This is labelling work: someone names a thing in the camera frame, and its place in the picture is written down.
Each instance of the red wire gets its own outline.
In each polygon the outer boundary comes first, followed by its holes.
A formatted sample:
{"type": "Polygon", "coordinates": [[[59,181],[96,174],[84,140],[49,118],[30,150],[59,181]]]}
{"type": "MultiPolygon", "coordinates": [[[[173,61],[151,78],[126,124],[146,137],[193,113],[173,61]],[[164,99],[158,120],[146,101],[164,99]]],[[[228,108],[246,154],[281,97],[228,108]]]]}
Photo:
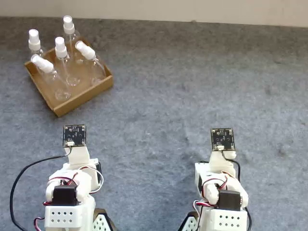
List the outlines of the red wire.
{"type": "Polygon", "coordinates": [[[43,202],[43,205],[44,205],[44,206],[51,205],[51,201],[45,201],[45,202],[43,202]]]}
{"type": "Polygon", "coordinates": [[[77,175],[78,173],[75,173],[74,175],[73,175],[73,178],[67,183],[67,184],[70,184],[73,180],[74,180],[74,178],[75,178],[75,176],[77,175]]]}
{"type": "Polygon", "coordinates": [[[222,179],[218,179],[218,178],[210,178],[210,179],[204,181],[203,184],[202,184],[202,197],[203,198],[204,198],[203,186],[204,186],[205,183],[209,182],[210,180],[221,180],[222,182],[224,182],[222,179]]]}
{"type": "Polygon", "coordinates": [[[44,220],[45,218],[40,218],[40,217],[37,217],[34,219],[33,221],[33,225],[34,225],[34,228],[36,231],[42,231],[39,227],[38,227],[38,220],[44,220]]]}
{"type": "Polygon", "coordinates": [[[54,179],[69,180],[69,181],[72,181],[75,185],[77,185],[76,182],[73,179],[69,178],[69,177],[54,177],[54,178],[51,178],[49,181],[54,180],[54,179]]]}
{"type": "Polygon", "coordinates": [[[212,207],[213,205],[205,203],[205,202],[196,202],[196,205],[198,206],[205,206],[205,207],[212,207]]]}
{"type": "Polygon", "coordinates": [[[226,181],[218,189],[222,189],[223,187],[226,186],[228,178],[227,178],[227,176],[225,176],[225,178],[226,178],[226,181]]]}

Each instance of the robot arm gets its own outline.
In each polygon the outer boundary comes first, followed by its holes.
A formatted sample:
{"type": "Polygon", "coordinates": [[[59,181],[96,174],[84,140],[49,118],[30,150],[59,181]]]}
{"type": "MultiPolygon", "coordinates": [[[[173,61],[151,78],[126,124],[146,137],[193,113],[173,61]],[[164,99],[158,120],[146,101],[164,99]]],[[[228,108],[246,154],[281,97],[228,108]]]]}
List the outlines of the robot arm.
{"type": "Polygon", "coordinates": [[[98,159],[90,159],[85,125],[65,126],[63,144],[68,162],[49,177],[45,230],[112,231],[108,222],[101,222],[108,219],[106,215],[98,215],[98,220],[93,217],[95,200],[91,194],[101,188],[103,175],[98,159]]]}
{"type": "Polygon", "coordinates": [[[235,177],[233,166],[233,130],[212,129],[211,138],[209,162],[195,163],[195,184],[201,200],[193,203],[196,212],[187,215],[179,231],[249,231],[248,194],[235,177]]]}
{"type": "MultiPolygon", "coordinates": [[[[228,168],[231,172],[235,172],[233,164],[232,168],[230,166],[228,168]]],[[[201,188],[201,191],[199,191],[200,196],[206,199],[211,205],[216,205],[219,200],[219,190],[236,191],[240,193],[241,207],[246,207],[248,205],[248,194],[238,179],[225,170],[221,170],[221,173],[215,173],[211,172],[211,169],[211,161],[209,164],[195,164],[195,181],[196,185],[201,188]]]]}

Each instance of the black cable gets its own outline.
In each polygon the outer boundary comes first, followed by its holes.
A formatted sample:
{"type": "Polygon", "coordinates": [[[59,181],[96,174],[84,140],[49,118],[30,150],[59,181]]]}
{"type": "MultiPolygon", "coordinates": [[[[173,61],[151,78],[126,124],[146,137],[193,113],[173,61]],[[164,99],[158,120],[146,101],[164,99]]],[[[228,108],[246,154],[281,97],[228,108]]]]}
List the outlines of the black cable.
{"type": "Polygon", "coordinates": [[[198,225],[197,225],[197,231],[199,230],[199,225],[200,225],[200,220],[201,220],[202,209],[203,209],[203,206],[201,207],[201,210],[200,210],[200,215],[199,215],[199,220],[198,220],[198,225]]]}
{"type": "Polygon", "coordinates": [[[248,208],[247,208],[247,207],[245,208],[245,210],[246,210],[246,212],[247,212],[248,221],[249,221],[247,231],[251,231],[251,226],[252,226],[252,218],[251,218],[251,216],[250,216],[250,213],[249,213],[249,211],[248,211],[248,208]]]}
{"type": "Polygon", "coordinates": [[[235,161],[235,160],[226,158],[223,151],[221,151],[221,153],[222,153],[223,158],[225,158],[225,160],[228,160],[228,161],[235,163],[237,165],[237,179],[239,180],[239,182],[241,182],[241,166],[240,166],[240,163],[235,161]]]}
{"type": "Polygon", "coordinates": [[[53,159],[57,159],[57,158],[62,158],[62,157],[65,157],[65,156],[68,156],[71,154],[72,152],[72,149],[73,147],[70,146],[70,151],[68,154],[65,154],[65,155],[58,155],[58,156],[52,156],[52,157],[48,157],[48,158],[45,158],[45,159],[41,159],[41,160],[38,160],[36,162],[33,162],[32,164],[30,165],[27,165],[26,167],[24,167],[20,173],[18,174],[18,176],[16,177],[15,181],[14,181],[14,184],[12,186],[12,189],[11,189],[11,194],[10,194],[10,214],[11,214],[11,219],[12,219],[12,222],[14,223],[15,226],[17,226],[20,230],[22,231],[28,231],[27,229],[25,229],[24,227],[22,227],[15,219],[15,216],[14,216],[14,208],[13,208],[13,197],[14,197],[14,191],[15,191],[15,188],[16,188],[16,185],[19,181],[19,179],[21,178],[21,176],[23,175],[23,173],[28,169],[30,168],[31,166],[33,165],[36,165],[38,163],[41,163],[41,162],[44,162],[46,160],[53,160],[53,159]]]}
{"type": "MultiPolygon", "coordinates": [[[[240,163],[235,161],[235,160],[232,160],[232,159],[227,159],[225,157],[225,154],[223,153],[223,151],[221,151],[221,154],[222,154],[223,158],[225,158],[225,160],[228,160],[228,161],[230,161],[232,163],[235,163],[237,165],[237,179],[238,179],[239,182],[241,182],[241,166],[240,166],[240,163]]],[[[247,231],[251,231],[252,218],[251,218],[251,215],[250,215],[250,213],[248,211],[248,208],[245,207],[244,209],[246,210],[247,216],[248,216],[248,228],[247,228],[247,231]]]]}

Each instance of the white wall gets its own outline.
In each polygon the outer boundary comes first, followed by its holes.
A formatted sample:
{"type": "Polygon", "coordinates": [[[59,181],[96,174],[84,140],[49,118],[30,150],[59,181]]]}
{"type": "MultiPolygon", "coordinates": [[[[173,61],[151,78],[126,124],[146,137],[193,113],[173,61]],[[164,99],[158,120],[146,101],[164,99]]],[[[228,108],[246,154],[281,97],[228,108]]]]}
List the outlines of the white wall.
{"type": "Polygon", "coordinates": [[[1,16],[308,26],[308,0],[2,0],[1,16]]]}

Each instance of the brown cardboard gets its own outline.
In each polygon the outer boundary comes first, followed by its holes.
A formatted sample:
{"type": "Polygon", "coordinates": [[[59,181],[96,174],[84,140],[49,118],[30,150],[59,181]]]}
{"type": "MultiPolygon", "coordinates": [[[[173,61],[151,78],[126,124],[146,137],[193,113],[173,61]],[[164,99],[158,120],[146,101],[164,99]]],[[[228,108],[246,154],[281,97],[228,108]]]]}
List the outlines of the brown cardboard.
{"type": "MultiPolygon", "coordinates": [[[[82,38],[80,40],[89,45],[86,40],[82,38]]],[[[46,54],[46,58],[53,62],[55,59],[55,50],[49,50],[46,54]]],[[[81,83],[78,86],[70,88],[72,96],[67,101],[59,102],[53,97],[52,92],[48,88],[48,85],[43,81],[40,74],[37,72],[35,65],[31,62],[26,62],[25,67],[28,70],[28,73],[35,86],[46,101],[48,107],[50,107],[50,109],[58,117],[61,117],[66,113],[74,110],[83,103],[97,96],[102,91],[105,91],[113,86],[113,76],[106,65],[104,65],[104,67],[107,77],[95,86],[91,86],[90,78],[88,78],[85,70],[77,70],[82,74],[82,76],[84,76],[84,78],[81,80],[81,83]]]]}

